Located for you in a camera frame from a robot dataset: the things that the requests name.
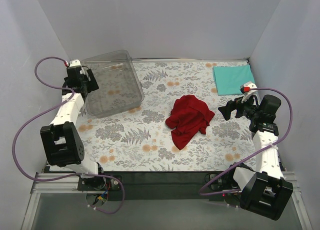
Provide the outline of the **clear plastic bin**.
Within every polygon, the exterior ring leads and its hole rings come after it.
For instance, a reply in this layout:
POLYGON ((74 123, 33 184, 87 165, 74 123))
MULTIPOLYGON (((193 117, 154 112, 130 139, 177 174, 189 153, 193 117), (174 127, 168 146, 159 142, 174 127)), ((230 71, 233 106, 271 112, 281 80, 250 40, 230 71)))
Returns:
POLYGON ((86 98, 89 115, 103 118, 141 105, 145 96, 128 51, 118 50, 90 57, 82 60, 81 64, 92 70, 99 86, 86 98))

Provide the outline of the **red t shirt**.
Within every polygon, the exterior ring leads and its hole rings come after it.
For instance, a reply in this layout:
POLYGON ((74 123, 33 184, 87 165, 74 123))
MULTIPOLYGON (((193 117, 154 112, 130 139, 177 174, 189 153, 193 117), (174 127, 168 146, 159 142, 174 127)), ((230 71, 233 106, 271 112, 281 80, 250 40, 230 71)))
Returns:
POLYGON ((171 129, 174 145, 182 150, 196 133, 206 134, 214 116, 205 102, 194 95, 184 95, 175 101, 165 124, 171 129))

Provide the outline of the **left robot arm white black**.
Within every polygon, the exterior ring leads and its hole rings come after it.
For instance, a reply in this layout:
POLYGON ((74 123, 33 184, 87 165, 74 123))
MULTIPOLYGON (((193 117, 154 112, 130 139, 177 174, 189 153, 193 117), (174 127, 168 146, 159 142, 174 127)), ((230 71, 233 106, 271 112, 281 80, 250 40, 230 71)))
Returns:
POLYGON ((63 104, 48 126, 43 126, 40 136, 47 161, 51 166, 68 168, 76 173, 92 174, 89 184, 95 190, 106 186, 106 177, 102 175, 100 164, 85 155, 85 147, 76 129, 76 121, 87 95, 97 90, 98 84, 90 69, 79 65, 66 68, 62 90, 63 104))

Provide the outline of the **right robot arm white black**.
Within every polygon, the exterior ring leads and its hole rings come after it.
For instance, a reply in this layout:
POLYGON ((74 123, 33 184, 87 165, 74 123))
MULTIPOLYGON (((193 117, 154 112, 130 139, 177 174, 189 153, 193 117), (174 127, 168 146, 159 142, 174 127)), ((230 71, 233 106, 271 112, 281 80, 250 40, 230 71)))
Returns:
POLYGON ((281 100, 273 95, 265 95, 259 104, 256 100, 255 95, 239 97, 218 108, 225 120, 231 118, 232 111, 236 118, 250 120, 249 130, 258 152, 254 170, 241 163, 227 173, 226 182, 230 188, 240 189, 242 209, 276 221, 293 193, 293 185, 281 171, 276 143, 279 131, 274 120, 281 100))

